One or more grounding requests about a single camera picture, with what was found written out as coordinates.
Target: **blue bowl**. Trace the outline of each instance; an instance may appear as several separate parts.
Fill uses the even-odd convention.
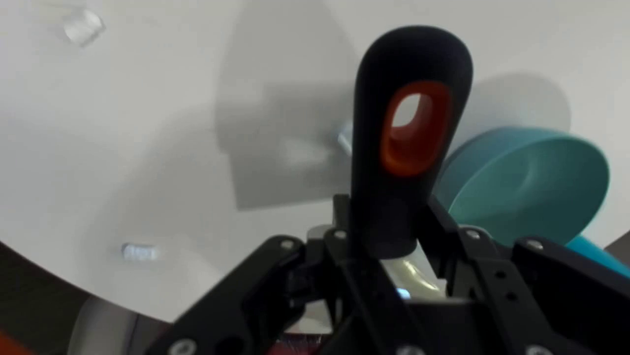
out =
[[[593,221],[609,190],[609,164],[593,145],[542,129],[499,129],[462,147],[436,198],[462,225],[503,245],[546,237],[566,245]]]

